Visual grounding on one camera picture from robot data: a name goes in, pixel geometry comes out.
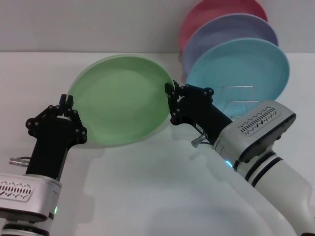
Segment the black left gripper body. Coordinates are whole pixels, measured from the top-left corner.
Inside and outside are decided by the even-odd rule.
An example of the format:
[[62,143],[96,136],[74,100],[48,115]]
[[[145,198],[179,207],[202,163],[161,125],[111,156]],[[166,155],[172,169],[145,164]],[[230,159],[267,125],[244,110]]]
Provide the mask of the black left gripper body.
[[30,118],[26,122],[36,143],[26,170],[27,175],[61,179],[69,145],[74,140],[72,122],[64,118]]

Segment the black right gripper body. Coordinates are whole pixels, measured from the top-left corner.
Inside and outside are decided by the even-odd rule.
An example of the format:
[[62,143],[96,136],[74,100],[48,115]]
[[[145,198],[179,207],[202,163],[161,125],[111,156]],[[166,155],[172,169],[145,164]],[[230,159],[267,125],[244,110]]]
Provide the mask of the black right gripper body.
[[189,124],[200,134],[207,134],[207,140],[214,145],[222,130],[232,123],[224,113],[217,109],[209,98],[201,98],[196,101],[183,97],[177,109],[177,124]]

